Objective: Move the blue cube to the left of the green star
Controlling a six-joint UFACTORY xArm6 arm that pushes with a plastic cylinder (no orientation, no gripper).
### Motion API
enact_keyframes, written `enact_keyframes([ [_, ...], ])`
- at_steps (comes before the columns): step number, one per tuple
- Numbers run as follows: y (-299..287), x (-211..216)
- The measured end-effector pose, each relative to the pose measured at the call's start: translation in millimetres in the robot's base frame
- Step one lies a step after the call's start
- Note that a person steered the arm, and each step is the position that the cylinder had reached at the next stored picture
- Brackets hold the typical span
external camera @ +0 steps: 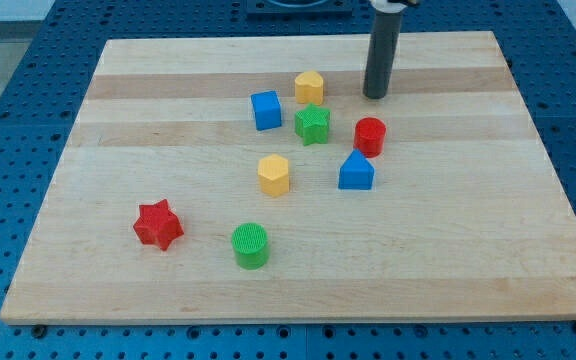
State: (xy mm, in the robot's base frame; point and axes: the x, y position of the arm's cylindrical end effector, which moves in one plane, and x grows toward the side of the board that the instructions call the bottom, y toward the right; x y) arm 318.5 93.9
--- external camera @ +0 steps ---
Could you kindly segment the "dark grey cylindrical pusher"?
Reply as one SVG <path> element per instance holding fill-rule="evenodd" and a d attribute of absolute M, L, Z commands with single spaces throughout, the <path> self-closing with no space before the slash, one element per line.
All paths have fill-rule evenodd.
<path fill-rule="evenodd" d="M 402 11 L 375 13 L 363 82 L 363 94 L 369 99 L 382 99 L 387 95 L 402 17 Z"/>

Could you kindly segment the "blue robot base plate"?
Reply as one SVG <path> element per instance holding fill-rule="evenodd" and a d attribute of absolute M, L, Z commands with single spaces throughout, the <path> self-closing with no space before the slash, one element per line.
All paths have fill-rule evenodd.
<path fill-rule="evenodd" d="M 348 15 L 352 0 L 244 0 L 248 16 L 270 15 Z"/>

